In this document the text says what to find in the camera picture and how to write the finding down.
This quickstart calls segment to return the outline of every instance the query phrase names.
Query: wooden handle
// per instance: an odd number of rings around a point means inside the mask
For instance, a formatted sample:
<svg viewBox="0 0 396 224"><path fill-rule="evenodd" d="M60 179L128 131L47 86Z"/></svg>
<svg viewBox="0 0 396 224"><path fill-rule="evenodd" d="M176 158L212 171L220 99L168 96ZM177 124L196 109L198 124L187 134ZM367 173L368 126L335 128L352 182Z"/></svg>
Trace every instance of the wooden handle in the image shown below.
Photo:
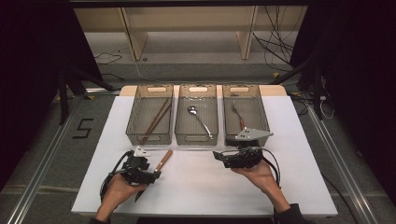
<svg viewBox="0 0 396 224"><path fill-rule="evenodd" d="M160 163L157 165L157 168L155 168L155 172L161 171L165 163L168 161L168 159L172 156L173 150L169 149L166 154L163 156L163 159L160 161Z"/></svg>
<svg viewBox="0 0 396 224"><path fill-rule="evenodd" d="M241 123L241 129L242 129L242 131L246 128L246 126L245 126L245 122L244 122L244 120L243 119L239 119L240 120L240 123Z"/></svg>

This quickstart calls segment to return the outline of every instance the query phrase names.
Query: white table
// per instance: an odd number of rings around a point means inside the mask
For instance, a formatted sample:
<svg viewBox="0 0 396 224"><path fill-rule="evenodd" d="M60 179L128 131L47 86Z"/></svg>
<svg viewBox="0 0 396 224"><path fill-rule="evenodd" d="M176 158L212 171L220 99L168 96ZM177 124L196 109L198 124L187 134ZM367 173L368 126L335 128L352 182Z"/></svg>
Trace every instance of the white table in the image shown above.
<svg viewBox="0 0 396 224"><path fill-rule="evenodd" d="M307 217L337 215L329 191L306 140L303 128L288 96L263 96L263 105L274 133L265 148L274 153L280 166L280 185L290 203L298 203ZM133 96L116 97L110 110L90 167L85 175L72 212L93 215L100 205L99 189L107 174L126 151L135 149L125 134L134 102ZM222 120L222 99L219 120ZM177 108L177 98L173 111ZM270 217L270 201L247 179L224 168L212 150L224 150L223 127L215 147L147 146L151 150L149 171L155 168L166 150L174 154L165 164L161 177L149 185L135 203L134 196L115 213L141 217ZM264 152L264 156L273 161Z"/></svg>

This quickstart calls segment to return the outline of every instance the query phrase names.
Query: wrist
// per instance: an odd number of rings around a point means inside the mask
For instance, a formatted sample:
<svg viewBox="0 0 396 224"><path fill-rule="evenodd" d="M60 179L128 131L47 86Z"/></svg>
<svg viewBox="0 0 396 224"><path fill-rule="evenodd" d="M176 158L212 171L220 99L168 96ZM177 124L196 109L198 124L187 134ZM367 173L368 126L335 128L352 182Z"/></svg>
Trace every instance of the wrist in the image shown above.
<svg viewBox="0 0 396 224"><path fill-rule="evenodd" d="M286 200L282 190L277 185L268 188L264 193L268 196L278 213L282 213L290 209L289 202Z"/></svg>
<svg viewBox="0 0 396 224"><path fill-rule="evenodd" d="M117 206L102 203L96 212L95 218L102 222L108 222L110 220L111 214L116 209L116 207Z"/></svg>
<svg viewBox="0 0 396 224"><path fill-rule="evenodd" d="M261 182L259 188L263 193L270 194L276 192L279 189L279 186L273 178L266 178Z"/></svg>

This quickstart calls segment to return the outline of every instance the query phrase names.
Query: spoon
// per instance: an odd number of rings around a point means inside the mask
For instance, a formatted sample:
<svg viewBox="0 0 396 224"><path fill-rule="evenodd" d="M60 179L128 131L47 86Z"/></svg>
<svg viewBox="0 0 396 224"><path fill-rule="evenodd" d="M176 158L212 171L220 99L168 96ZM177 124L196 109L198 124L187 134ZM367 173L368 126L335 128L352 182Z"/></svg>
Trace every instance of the spoon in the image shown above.
<svg viewBox="0 0 396 224"><path fill-rule="evenodd" d="M201 119L198 117L198 109L195 105L191 105L187 108L187 110L190 112L190 114L195 115L196 118L198 118L198 121L204 126L206 129L207 134L209 134L209 137L212 139L213 135L210 133L209 129L206 127L206 125L201 121Z"/></svg>

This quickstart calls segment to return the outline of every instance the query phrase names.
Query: black curtain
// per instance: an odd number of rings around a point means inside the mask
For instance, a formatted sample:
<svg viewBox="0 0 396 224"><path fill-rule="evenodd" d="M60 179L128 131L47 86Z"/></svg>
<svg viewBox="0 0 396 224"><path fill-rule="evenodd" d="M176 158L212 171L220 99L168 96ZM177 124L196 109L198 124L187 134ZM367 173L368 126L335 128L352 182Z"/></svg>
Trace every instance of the black curtain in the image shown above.
<svg viewBox="0 0 396 224"><path fill-rule="evenodd" d="M396 21L393 3L360 3L324 74L337 115L396 204Z"/></svg>
<svg viewBox="0 0 396 224"><path fill-rule="evenodd" d="M1 1L0 55L2 189L45 122L64 67L72 64L102 77L74 10L65 1Z"/></svg>

